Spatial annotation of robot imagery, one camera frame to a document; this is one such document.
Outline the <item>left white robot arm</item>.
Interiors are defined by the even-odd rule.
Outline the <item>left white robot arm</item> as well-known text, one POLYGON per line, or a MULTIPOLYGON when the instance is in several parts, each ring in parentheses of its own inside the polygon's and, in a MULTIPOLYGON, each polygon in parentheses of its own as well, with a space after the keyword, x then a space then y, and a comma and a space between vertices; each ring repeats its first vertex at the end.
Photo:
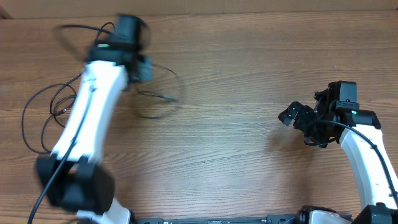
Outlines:
POLYGON ((37 158, 43 191, 30 212, 29 223, 44 198, 86 222, 136 222, 133 212, 116 199, 114 179, 102 168, 101 160, 121 93, 132 83, 152 78, 152 60, 141 54, 141 32, 147 27, 137 16, 120 14, 114 32, 95 40, 89 49, 65 129, 50 154, 37 158))

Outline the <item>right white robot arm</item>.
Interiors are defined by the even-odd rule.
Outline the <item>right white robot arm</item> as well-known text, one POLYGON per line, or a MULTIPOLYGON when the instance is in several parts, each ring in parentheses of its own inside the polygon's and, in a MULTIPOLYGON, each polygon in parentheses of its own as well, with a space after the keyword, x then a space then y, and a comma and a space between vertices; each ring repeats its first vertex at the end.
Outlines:
POLYGON ((397 175, 376 113, 362 110, 357 102, 357 84, 331 82, 315 92, 314 99, 314 108, 292 102, 278 119, 302 131, 308 146, 340 145, 354 174, 361 212, 351 218, 329 208, 304 206, 295 223, 397 223, 397 175))

